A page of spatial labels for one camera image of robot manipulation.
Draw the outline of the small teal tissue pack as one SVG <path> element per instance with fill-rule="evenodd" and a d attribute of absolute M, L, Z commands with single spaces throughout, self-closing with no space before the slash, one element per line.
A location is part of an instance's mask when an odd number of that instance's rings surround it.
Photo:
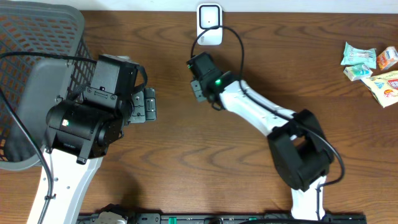
<path fill-rule="evenodd" d="M 353 65 L 345 67 L 343 73 L 348 77 L 350 81 L 361 80 L 363 78 L 369 78 L 373 71 L 365 64 Z"/>

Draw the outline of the teal wipes pouch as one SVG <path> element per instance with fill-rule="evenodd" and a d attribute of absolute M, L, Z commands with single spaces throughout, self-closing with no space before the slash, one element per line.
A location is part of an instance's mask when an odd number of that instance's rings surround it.
<path fill-rule="evenodd" d="M 365 64 L 371 69 L 376 69 L 376 49 L 362 50 L 354 48 L 349 43 L 345 43 L 343 59 L 340 65 L 358 65 Z"/>

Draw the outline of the yellow wet wipes pack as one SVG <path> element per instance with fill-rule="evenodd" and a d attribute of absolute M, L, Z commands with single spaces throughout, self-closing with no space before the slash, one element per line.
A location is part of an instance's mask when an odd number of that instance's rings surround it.
<path fill-rule="evenodd" d="M 397 70 L 361 81 L 383 108 L 397 103 Z"/>

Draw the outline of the orange small tissue pack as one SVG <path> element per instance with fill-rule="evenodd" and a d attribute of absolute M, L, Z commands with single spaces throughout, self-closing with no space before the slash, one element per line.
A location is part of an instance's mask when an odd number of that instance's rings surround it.
<path fill-rule="evenodd" d="M 397 63 L 397 50 L 395 47 L 387 47 L 377 56 L 376 62 L 381 70 L 387 70 Z"/>

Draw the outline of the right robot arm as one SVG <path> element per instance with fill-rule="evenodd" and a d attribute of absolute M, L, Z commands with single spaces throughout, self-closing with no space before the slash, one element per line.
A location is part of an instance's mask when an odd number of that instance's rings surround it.
<path fill-rule="evenodd" d="M 275 169 L 291 188 L 292 217 L 322 220 L 323 186 L 334 156 L 314 114 L 276 105 L 231 72 L 194 75 L 191 86 L 198 101 L 219 104 L 265 135 Z"/>

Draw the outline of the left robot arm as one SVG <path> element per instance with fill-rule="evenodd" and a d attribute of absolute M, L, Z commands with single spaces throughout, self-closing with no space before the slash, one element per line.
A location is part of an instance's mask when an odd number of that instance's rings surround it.
<path fill-rule="evenodd" d="M 81 103 L 64 100 L 47 113 L 45 163 L 28 223 L 76 223 L 110 144 L 123 138 L 124 127 L 156 119 L 153 88 L 88 86 L 82 96 Z"/>

